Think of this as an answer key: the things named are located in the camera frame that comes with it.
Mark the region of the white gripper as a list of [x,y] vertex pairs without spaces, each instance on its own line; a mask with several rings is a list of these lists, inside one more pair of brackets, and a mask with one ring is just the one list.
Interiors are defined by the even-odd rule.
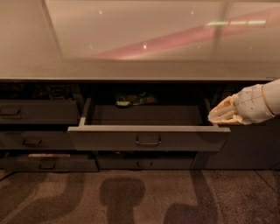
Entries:
[[256,84],[222,100],[209,112],[214,124],[261,123],[275,117],[275,85]]

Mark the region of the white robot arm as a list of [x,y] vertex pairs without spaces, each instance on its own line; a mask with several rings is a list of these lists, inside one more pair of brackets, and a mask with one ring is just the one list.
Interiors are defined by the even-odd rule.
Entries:
[[280,80],[245,87],[228,96],[208,115],[212,124],[262,123],[280,115]]

